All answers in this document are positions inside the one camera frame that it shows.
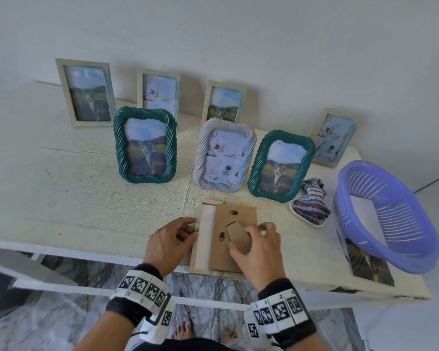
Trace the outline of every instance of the wooden tabletop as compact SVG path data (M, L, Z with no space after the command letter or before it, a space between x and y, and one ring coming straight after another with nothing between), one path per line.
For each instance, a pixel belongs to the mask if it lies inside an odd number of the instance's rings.
M135 106L116 101L122 105ZM254 205L260 222L277 225L287 275L303 286L342 286L378 298L430 296L422 277L393 266L395 287L354 277L332 222L312 227L287 203L252 196L246 184L234 194L198 188L190 178L199 129L200 118L179 114L173 180L131 184L118 173L111 127L74 128L60 87L24 84L0 104L0 248L128 263L143 258L157 228L195 217L200 199L223 200ZM256 133L257 152L267 132ZM339 170L355 159L349 147L337 168L312 164L307 177L334 191Z

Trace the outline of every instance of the green twisted picture frame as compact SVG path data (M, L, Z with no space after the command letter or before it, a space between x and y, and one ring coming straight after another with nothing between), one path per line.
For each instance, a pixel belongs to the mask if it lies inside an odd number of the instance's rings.
M166 172L163 176L140 176L129 172L130 162L127 153L128 140L125 123L129 118L156 119L166 124ZM116 137L116 154L119 174L130 183L166 183L176 174L177 165L177 123L172 114L164 109L144 109L124 106L119 108L114 117L114 136Z
M298 172L296 176L293 178L293 183L289 191L284 195L279 195L275 192L266 192L262 189L258 188L258 183L260 181L260 174L262 172L263 166L267 162L268 150L276 140L282 140L288 144L298 144L302 146L306 153L301 160L301 164L299 166ZM296 197L302 180L304 180L307 171L309 170L312 159L316 153L316 146L311 138L308 136L304 137L301 135L296 135L292 133L285 132L284 130L276 129L267 133L260 143L258 147L257 155L254 160L254 165L252 166L252 171L250 173L249 181L247 182L247 187L249 188L249 192L256 197L264 197L268 199L272 199L274 201L278 201L281 203L288 202Z

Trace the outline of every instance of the plastic basket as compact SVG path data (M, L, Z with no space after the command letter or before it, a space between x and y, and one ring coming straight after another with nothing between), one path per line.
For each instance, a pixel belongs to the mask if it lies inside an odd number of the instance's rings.
M439 257L439 237L415 195L381 167L355 160L341 169L335 205L343 233L364 252L412 274L431 271ZM350 196L373 202L387 246L358 219Z

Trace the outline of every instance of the white plate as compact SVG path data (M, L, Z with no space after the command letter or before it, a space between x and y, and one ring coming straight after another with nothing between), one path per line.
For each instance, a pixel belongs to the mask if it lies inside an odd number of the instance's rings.
M296 217L301 218L301 219L304 220L306 223L308 223L308 224L310 224L310 225L312 225L312 226L315 226L316 228L322 228L322 227L324 227L324 226L327 224L328 220L330 219L330 216L328 216L328 218L324 220L323 224L321 224L321 225L316 225L316 224L314 224L314 223L309 222L307 219L301 217L298 213L296 213L296 212L294 211L294 209L293 209L293 202L294 202L295 200L297 200L298 198L300 198L300 197L301 197L302 195L304 195L305 193L306 193L306 192L304 192L302 189L300 189L299 192L298 192L298 194L296 195L296 197L293 198L292 200L290 200L290 201L288 202L289 209L291 210L291 212L293 212L293 214L294 214ZM328 209L332 210L333 195L327 192L327 194L326 194L325 197L323 198L323 202L325 203L325 205L327 206Z

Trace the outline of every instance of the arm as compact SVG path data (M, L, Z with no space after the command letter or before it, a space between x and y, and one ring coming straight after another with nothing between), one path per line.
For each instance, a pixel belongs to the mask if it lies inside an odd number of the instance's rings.
M195 218L177 218L158 229L146 244L143 264L135 269L148 269L146 272L161 279L174 271L197 240L198 234L188 225L195 221ZM140 320L151 316L147 309L117 297L109 301L106 310L78 342L75 351L123 351Z
M247 280L258 292L260 300L293 288L286 278L281 256L281 237L275 224L262 223L244 229L250 234L252 248L247 255L242 254L233 242L229 242L229 254L236 261ZM308 315L308 320L274 334L280 345L290 351L327 351L325 343L316 333L316 327Z

